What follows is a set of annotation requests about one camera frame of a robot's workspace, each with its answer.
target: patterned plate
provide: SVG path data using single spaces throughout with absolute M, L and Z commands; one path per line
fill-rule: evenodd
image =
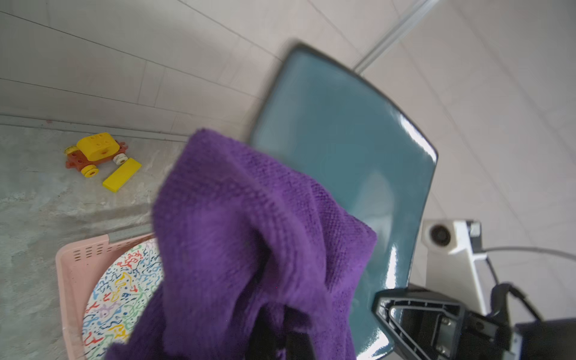
M 104 358 L 112 342 L 126 342 L 164 277 L 156 239 L 124 253 L 98 281 L 82 326 L 86 359 Z

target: concrete floor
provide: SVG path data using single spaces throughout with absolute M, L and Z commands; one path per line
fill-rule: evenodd
M 0 126 L 0 359 L 65 359 L 55 255 L 85 238 L 150 221 L 150 204 L 184 143 L 121 138 L 142 168 L 118 192 L 113 162 L 86 179 L 65 148 L 88 134 Z

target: toy wheel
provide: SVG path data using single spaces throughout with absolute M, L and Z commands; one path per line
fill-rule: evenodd
M 75 146 L 69 146 L 69 147 L 66 148 L 66 150 L 64 150 L 64 153 L 65 153 L 66 155 L 68 155 L 68 154 L 71 154 L 71 153 L 75 152 L 76 150 L 78 150 L 77 147 L 75 147 Z
M 115 162 L 116 165 L 118 165 L 118 166 L 125 163 L 126 160 L 128 160 L 128 157 L 125 154 L 118 154 L 118 155 L 114 156 L 114 158 L 112 159 L 112 161 Z
M 84 175 L 84 177 L 92 177 L 96 174 L 98 174 L 98 168 L 96 167 L 96 165 L 88 165 L 82 168 L 82 170 L 80 170 L 80 172 L 82 173 L 82 175 Z

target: yellow toy block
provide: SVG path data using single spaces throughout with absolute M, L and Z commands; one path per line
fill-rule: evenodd
M 120 145 L 107 132 L 80 139 L 76 147 L 80 149 L 88 161 L 98 161 L 114 155 L 120 150 Z
M 138 171 L 142 166 L 138 161 L 133 158 L 129 158 L 123 163 L 119 168 L 116 169 L 104 182 L 102 185 L 113 192 L 118 191 L 131 177 Z

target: pink plastic basket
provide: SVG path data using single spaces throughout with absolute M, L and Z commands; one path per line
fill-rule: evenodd
M 86 359 L 82 320 L 88 299 L 102 274 L 131 247 L 154 237 L 149 226 L 140 228 L 148 229 L 148 233 L 119 241 L 111 241 L 112 234 L 102 235 L 73 242 L 58 250 L 56 273 L 62 332 L 69 360 Z

